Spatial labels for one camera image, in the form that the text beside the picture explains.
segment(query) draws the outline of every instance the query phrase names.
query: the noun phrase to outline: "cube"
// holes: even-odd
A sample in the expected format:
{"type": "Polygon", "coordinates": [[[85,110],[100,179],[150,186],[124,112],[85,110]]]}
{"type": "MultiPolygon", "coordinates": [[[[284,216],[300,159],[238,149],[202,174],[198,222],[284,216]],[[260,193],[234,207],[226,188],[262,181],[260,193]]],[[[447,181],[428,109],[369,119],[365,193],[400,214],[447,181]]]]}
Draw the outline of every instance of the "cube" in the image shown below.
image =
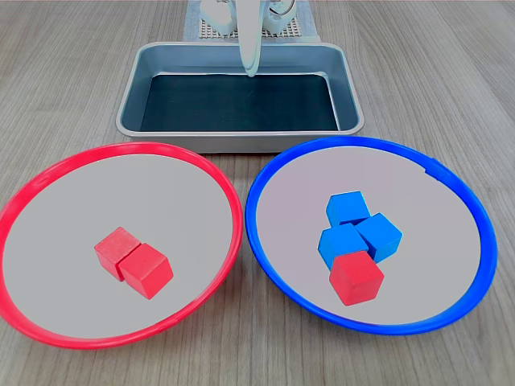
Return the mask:
{"type": "Polygon", "coordinates": [[[376,263],[397,252],[402,233],[381,213],[359,223],[356,230],[369,246],[369,254],[376,263]]]}
{"type": "Polygon", "coordinates": [[[326,209],[332,227],[343,224],[356,225],[370,217],[370,212],[360,191],[333,195],[326,209]]]}
{"type": "Polygon", "coordinates": [[[338,256],[329,275],[332,287],[346,306],[375,299],[384,278],[365,251],[338,256]]]}
{"type": "Polygon", "coordinates": [[[123,281],[119,264],[140,244],[138,239],[128,233],[124,228],[120,227],[98,243],[95,246],[95,251],[97,252],[98,260],[102,267],[119,281],[123,281]]]}
{"type": "Polygon", "coordinates": [[[148,244],[141,244],[119,265],[128,285],[152,299],[173,277],[170,261],[148,244]]]}
{"type": "Polygon", "coordinates": [[[329,269],[337,256],[368,251],[369,246],[363,241],[352,224],[339,225],[322,232],[319,253],[329,269]]]}

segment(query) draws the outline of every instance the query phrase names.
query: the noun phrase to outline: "red block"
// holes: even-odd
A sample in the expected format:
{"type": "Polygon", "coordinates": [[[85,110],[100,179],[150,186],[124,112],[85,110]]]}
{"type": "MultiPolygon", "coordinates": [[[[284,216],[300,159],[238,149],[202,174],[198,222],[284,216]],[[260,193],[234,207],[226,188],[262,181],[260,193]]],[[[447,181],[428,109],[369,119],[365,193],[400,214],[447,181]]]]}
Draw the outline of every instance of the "red block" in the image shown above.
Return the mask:
{"type": "Polygon", "coordinates": [[[168,258],[148,244],[141,244],[119,265],[127,284],[152,299],[173,277],[168,258]]]}
{"type": "Polygon", "coordinates": [[[120,262],[133,252],[141,243],[120,227],[95,246],[100,264],[119,281],[123,281],[119,269],[120,262]]]}
{"type": "Polygon", "coordinates": [[[367,302],[379,292],[385,275],[372,257],[365,252],[338,256],[332,266],[329,281],[346,306],[367,302]]]}

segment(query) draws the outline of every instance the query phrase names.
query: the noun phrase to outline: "wooden table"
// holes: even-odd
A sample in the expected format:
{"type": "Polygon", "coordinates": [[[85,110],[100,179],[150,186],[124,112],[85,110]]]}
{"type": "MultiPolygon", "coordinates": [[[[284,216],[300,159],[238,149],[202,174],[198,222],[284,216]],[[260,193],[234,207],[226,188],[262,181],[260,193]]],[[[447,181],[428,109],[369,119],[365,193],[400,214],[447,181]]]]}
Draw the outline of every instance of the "wooden table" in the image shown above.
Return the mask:
{"type": "MultiPolygon", "coordinates": [[[[496,385],[515,382],[515,2],[313,2],[347,55],[360,135],[413,147],[476,192],[496,280],[430,334],[358,334],[301,310],[244,239],[220,290],[185,322],[106,351],[36,343],[0,321],[0,384],[496,385]]],[[[185,2],[0,2],[0,206],[43,168],[126,139],[114,126],[134,54],[181,40],[185,2]]],[[[270,156],[210,157],[245,202],[270,156]]]]}

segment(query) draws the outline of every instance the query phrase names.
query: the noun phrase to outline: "blue cube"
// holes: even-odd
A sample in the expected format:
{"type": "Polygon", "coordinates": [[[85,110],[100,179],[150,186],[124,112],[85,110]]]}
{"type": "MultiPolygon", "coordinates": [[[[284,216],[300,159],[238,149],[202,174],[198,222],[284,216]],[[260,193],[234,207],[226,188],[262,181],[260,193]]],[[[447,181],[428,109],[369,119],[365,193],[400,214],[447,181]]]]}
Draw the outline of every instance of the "blue cube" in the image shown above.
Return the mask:
{"type": "Polygon", "coordinates": [[[381,213],[359,223],[356,230],[369,246],[369,255],[378,263],[397,252],[402,232],[381,213]]]}
{"type": "Polygon", "coordinates": [[[367,251],[369,246],[363,241],[352,224],[339,225],[322,232],[319,242],[319,253],[329,269],[338,256],[349,253],[367,251]]]}
{"type": "Polygon", "coordinates": [[[357,225],[370,217],[369,209],[360,191],[331,196],[326,213],[332,227],[343,224],[357,225]]]}

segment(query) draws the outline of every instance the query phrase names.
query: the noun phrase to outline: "white mesh base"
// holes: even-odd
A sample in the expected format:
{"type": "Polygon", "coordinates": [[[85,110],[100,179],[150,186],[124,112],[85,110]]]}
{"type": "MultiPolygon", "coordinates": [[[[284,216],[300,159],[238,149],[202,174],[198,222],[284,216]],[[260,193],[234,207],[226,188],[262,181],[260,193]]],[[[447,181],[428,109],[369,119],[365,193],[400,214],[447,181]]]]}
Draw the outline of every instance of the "white mesh base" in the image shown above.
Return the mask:
{"type": "MultiPolygon", "coordinates": [[[[298,19],[295,17],[291,22],[288,23],[286,28],[282,30],[279,35],[273,35],[266,30],[263,30],[263,38],[300,38],[303,35],[300,29],[298,19]]],[[[238,30],[235,30],[230,35],[221,35],[207,24],[204,20],[200,20],[200,36],[201,39],[223,39],[223,38],[237,38],[238,30]]]]}

